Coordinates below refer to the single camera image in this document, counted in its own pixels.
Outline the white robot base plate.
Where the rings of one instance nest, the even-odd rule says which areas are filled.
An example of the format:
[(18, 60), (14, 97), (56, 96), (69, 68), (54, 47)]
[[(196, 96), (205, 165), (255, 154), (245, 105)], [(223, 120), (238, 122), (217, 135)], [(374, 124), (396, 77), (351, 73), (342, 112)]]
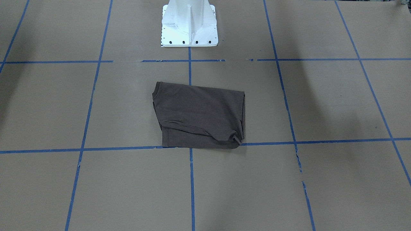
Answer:
[(216, 8), (208, 0), (170, 0), (162, 7), (162, 47), (215, 47)]

